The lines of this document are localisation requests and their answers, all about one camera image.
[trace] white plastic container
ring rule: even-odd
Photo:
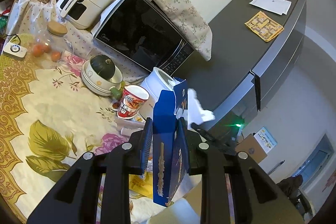
[[[156,102],[159,100],[162,90],[173,91],[175,80],[159,68],[154,68],[152,73],[141,83],[141,87],[149,93],[149,99],[140,108],[139,114],[144,118],[153,119],[153,110]]]

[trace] paper cup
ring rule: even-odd
[[[123,97],[120,100],[118,117],[132,119],[148,99],[149,93],[143,87],[138,85],[125,86]]]

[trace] black microwave door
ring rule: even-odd
[[[97,38],[149,71],[166,62],[182,40],[145,0],[124,0]]]

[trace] microwave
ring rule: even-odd
[[[148,0],[119,0],[94,38],[149,72],[172,75],[193,53],[179,29]]]

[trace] wooden lid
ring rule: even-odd
[[[62,37],[68,33],[67,27],[54,20],[48,22],[48,31],[58,37]]]

